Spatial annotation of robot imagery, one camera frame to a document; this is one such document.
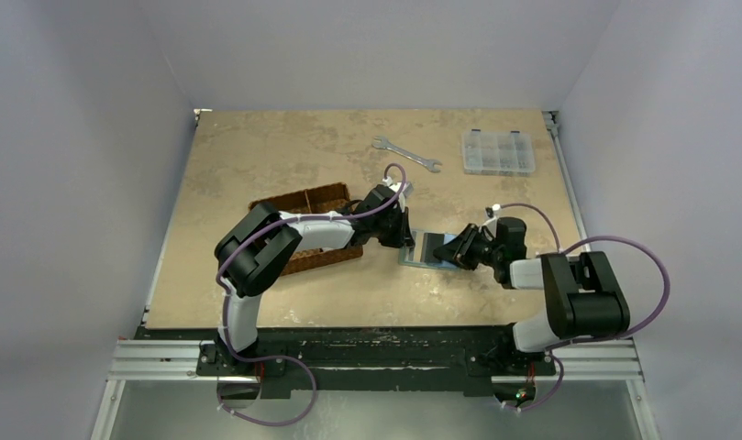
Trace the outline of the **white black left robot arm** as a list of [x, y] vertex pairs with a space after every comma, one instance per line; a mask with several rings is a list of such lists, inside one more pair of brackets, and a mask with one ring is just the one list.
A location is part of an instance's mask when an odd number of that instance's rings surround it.
[[252, 369], [251, 345], [258, 339], [261, 295], [279, 279], [295, 253], [358, 248], [373, 238], [387, 248], [412, 247], [415, 240], [406, 206], [412, 190], [409, 182], [387, 178], [347, 214], [293, 214], [268, 202], [255, 206], [214, 251], [216, 282], [225, 290], [217, 328], [224, 344], [220, 364], [234, 375]]

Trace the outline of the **teal leather card holder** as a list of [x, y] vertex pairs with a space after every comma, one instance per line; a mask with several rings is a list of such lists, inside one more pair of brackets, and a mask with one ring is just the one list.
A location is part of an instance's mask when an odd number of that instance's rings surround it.
[[413, 229], [412, 247], [400, 249], [398, 264], [428, 270], [459, 270], [457, 266], [434, 256], [434, 250], [453, 240], [456, 235]]

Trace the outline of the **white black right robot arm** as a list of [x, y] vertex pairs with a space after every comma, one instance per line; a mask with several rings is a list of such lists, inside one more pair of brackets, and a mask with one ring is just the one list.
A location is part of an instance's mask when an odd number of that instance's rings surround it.
[[531, 363], [533, 353], [563, 341], [620, 336], [628, 330], [629, 306], [605, 253], [528, 258], [523, 220], [501, 217], [493, 225], [491, 232], [485, 225], [469, 224], [432, 255], [463, 270], [490, 267], [506, 289], [543, 291], [544, 309], [513, 324], [513, 338], [497, 347], [503, 370], [517, 373]]

